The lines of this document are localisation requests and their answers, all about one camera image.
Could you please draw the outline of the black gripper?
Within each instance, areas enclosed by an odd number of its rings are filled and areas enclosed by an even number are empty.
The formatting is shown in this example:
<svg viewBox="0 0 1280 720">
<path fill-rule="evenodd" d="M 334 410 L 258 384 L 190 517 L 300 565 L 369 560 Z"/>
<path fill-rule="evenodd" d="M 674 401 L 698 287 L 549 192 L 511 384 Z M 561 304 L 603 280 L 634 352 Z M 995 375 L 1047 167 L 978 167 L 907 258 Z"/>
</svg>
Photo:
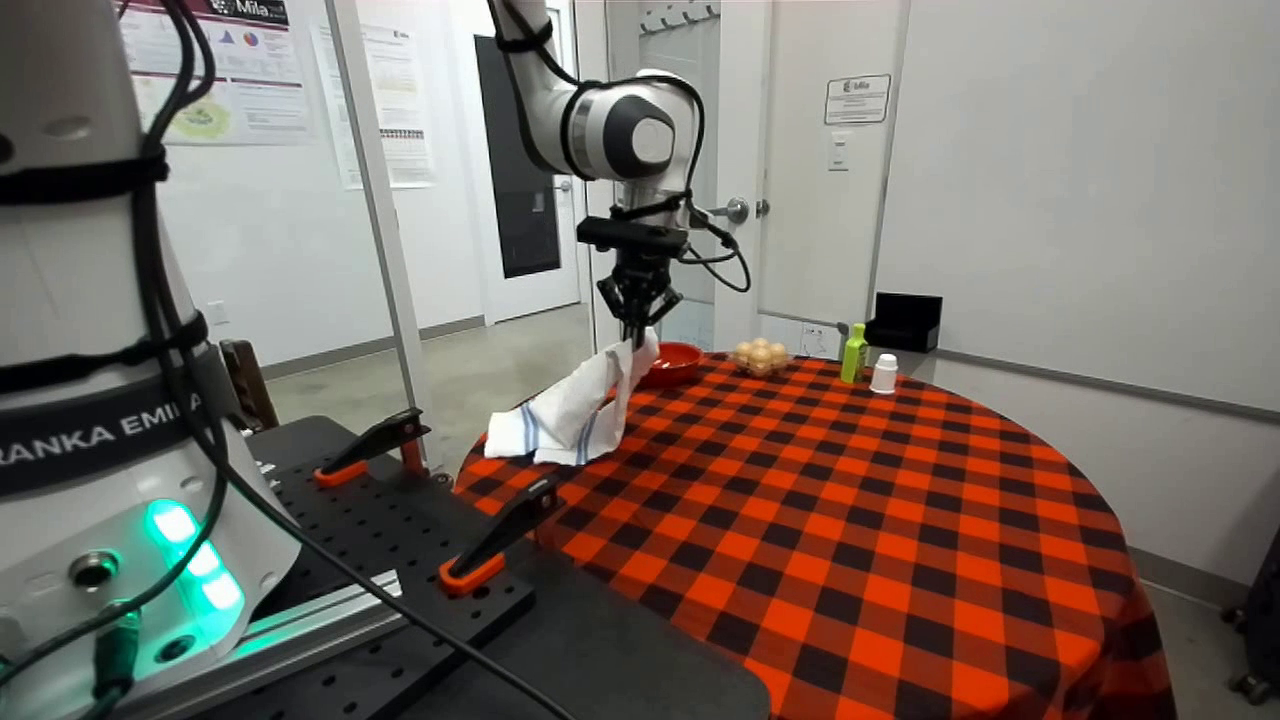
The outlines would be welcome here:
<svg viewBox="0 0 1280 720">
<path fill-rule="evenodd" d="M 674 287 L 674 263 L 684 254 L 689 233 L 622 217 L 584 217 L 575 238 L 616 254 L 613 270 L 595 280 L 595 290 L 622 323 L 622 341 L 640 349 L 634 304 L 643 304 L 648 330 L 684 300 Z"/>
</svg>

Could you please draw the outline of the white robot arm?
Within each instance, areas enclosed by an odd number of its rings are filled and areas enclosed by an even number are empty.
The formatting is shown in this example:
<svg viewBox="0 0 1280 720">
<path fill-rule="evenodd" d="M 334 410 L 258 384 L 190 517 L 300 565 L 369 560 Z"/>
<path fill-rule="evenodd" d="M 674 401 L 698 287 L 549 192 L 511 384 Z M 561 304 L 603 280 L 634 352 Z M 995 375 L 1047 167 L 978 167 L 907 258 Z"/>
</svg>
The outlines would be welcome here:
<svg viewBox="0 0 1280 720">
<path fill-rule="evenodd" d="M 137 108 L 128 0 L 0 0 L 0 706 L 102 720 L 227 660 L 307 550 L 224 408 L 160 224 L 163 132 L 215 85 L 190 0 Z"/>
</svg>

